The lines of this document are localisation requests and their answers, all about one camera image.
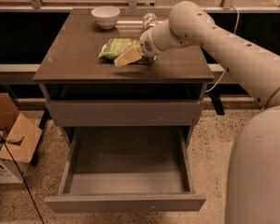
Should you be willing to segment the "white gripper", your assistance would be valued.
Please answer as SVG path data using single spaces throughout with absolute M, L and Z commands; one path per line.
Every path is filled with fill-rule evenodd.
M 154 43 L 152 29 L 144 31 L 139 38 L 139 42 L 141 48 L 136 45 L 129 47 L 114 60 L 114 65 L 122 67 L 129 63 L 136 62 L 142 58 L 142 51 L 148 57 L 154 57 L 161 53 L 161 50 L 158 49 Z

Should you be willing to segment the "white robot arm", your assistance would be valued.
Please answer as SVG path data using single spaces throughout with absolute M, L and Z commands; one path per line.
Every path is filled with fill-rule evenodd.
M 174 5 L 154 26 L 144 19 L 138 46 L 118 67 L 173 48 L 202 47 L 264 110 L 237 135 L 231 150 L 225 224 L 280 224 L 280 56 L 218 26 L 196 4 Z

